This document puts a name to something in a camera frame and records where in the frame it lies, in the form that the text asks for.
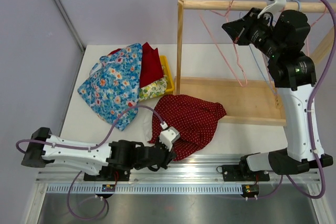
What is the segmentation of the red polka dot skirt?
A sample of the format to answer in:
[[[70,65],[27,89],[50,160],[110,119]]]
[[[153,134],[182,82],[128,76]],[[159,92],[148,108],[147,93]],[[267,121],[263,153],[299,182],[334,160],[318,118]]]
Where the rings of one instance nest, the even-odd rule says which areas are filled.
[[[188,95],[165,95],[154,110],[168,126],[180,133],[173,144],[175,161],[181,161],[208,145],[217,130],[218,121],[226,116],[218,102],[208,102]]]

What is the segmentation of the blue floral skirt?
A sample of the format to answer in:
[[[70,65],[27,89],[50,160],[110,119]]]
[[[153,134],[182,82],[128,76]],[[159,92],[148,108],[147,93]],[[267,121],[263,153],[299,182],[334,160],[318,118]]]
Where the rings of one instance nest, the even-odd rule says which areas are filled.
[[[105,122],[113,124],[139,102],[142,56],[139,43],[102,56],[79,86],[81,98]]]

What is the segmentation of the lemon print skirt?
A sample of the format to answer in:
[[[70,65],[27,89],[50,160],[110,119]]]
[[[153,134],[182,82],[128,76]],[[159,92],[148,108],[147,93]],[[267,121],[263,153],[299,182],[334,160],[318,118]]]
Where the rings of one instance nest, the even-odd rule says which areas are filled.
[[[163,95],[167,89],[167,75],[140,89],[139,101],[145,101]]]

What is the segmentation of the plain red skirt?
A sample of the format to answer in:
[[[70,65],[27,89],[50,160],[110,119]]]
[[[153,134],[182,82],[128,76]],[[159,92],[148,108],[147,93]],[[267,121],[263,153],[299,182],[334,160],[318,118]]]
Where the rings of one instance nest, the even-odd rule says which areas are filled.
[[[118,48],[101,62],[115,79],[113,85],[123,89],[138,90],[164,77],[158,49],[147,42]]]

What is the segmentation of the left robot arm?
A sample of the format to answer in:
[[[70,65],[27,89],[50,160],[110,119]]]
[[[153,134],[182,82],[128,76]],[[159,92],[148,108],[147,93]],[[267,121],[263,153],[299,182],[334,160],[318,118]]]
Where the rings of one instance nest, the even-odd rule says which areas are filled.
[[[180,133],[170,127],[160,133],[152,146],[127,140],[94,146],[52,135],[49,128],[41,127],[26,141],[28,146],[21,165],[68,167],[101,180],[112,178],[115,170],[148,168],[156,172],[160,168],[166,169],[175,159],[173,144],[179,138]]]

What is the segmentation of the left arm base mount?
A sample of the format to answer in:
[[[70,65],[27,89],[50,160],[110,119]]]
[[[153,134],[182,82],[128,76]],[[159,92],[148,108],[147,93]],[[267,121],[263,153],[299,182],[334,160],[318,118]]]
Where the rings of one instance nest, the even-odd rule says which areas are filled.
[[[111,197],[116,190],[118,182],[128,182],[130,170],[120,170],[113,167],[103,167],[98,175],[88,175],[84,173],[83,180],[85,182],[102,182],[95,194],[98,197],[107,199]]]

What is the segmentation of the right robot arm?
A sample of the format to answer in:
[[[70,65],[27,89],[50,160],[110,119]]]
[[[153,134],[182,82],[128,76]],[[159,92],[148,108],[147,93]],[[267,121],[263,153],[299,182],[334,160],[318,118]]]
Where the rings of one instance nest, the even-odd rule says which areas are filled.
[[[308,19],[297,10],[281,12],[275,24],[272,18],[272,13],[252,8],[244,17],[222,25],[233,43],[254,45],[268,58],[267,69],[286,116],[287,147],[243,156],[238,173],[244,180],[261,171],[296,175],[333,165],[332,156],[321,146],[316,117],[312,114],[311,95],[317,83],[315,66],[301,50],[310,32]]]

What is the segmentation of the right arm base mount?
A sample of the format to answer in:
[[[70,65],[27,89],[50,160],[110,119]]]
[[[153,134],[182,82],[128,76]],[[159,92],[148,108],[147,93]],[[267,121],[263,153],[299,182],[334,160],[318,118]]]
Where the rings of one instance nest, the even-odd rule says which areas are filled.
[[[258,199],[260,192],[259,182],[269,182],[270,176],[267,171],[253,172],[249,169],[245,155],[240,158],[238,164],[225,164],[216,167],[216,171],[223,176],[224,182],[247,182],[242,185],[241,197],[246,201]]]

